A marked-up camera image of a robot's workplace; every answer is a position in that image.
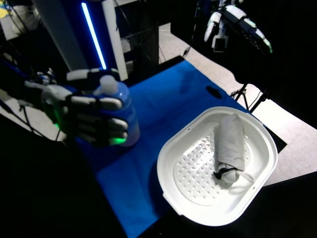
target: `blue tablecloth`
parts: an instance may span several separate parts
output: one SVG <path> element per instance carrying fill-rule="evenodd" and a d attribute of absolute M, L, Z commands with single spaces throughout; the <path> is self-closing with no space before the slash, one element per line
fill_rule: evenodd
<path fill-rule="evenodd" d="M 206 86 L 219 90 L 212 96 Z M 200 113 L 216 106 L 246 110 L 187 61 L 130 88 L 141 138 L 135 146 L 82 144 L 96 179 L 128 237 L 136 237 L 166 213 L 156 164 L 164 143 Z"/>

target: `perforated basket bottom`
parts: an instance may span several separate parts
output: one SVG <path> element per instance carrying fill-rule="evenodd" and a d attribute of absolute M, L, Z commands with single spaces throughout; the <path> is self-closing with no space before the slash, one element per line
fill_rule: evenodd
<path fill-rule="evenodd" d="M 251 159 L 248 147 L 245 144 L 246 166 Z M 228 192 L 228 184 L 221 183 L 213 175 L 214 156 L 214 131 L 212 131 L 186 150 L 173 168 L 174 181 L 179 191 L 198 205 L 213 205 Z"/>

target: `bottle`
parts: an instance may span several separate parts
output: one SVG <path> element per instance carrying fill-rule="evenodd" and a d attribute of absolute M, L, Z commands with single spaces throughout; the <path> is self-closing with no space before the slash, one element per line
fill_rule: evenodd
<path fill-rule="evenodd" d="M 128 137 L 120 146 L 134 145 L 140 138 L 140 128 L 128 87 L 124 83 L 116 81 L 112 75 L 104 75 L 100 78 L 100 86 L 94 91 L 94 95 L 117 98 L 122 102 L 123 106 L 120 110 L 108 111 L 107 114 L 128 122 Z"/>

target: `tile floor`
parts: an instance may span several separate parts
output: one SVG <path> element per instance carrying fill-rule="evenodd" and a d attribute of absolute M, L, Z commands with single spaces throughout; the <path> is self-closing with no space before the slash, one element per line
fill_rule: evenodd
<path fill-rule="evenodd" d="M 166 60 L 182 55 L 188 46 L 171 34 L 170 24 L 159 28 L 159 42 Z M 186 60 L 228 94 L 242 86 L 242 84 L 235 81 L 230 71 L 202 56 L 194 49 L 190 50 Z M 252 102 L 258 93 L 259 90 L 255 86 L 248 85 L 247 98 L 249 102 Z M 19 107 L 15 99 L 8 97 L 1 90 L 0 98 L 5 100 L 15 112 L 24 118 L 23 113 L 18 111 Z M 55 139 L 57 128 L 47 116 L 36 109 L 28 108 L 27 110 L 31 125 L 48 138 Z M 2 108 L 0 108 L 0 113 L 13 121 L 17 121 Z M 266 185 L 317 171 L 316 129 L 291 115 L 271 100 L 261 103 L 254 111 L 254 115 L 288 144 L 279 153 L 277 168 L 266 182 Z"/>

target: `white plastic tray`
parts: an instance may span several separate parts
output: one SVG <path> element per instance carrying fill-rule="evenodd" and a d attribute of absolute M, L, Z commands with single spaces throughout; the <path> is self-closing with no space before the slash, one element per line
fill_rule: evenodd
<path fill-rule="evenodd" d="M 245 172 L 232 186 L 214 178 L 215 132 L 222 117 L 237 114 L 245 130 Z M 252 115 L 228 107 L 204 111 L 162 147 L 158 180 L 163 197 L 188 219 L 207 226 L 222 226 L 238 219 L 259 192 L 277 164 L 275 143 Z"/>

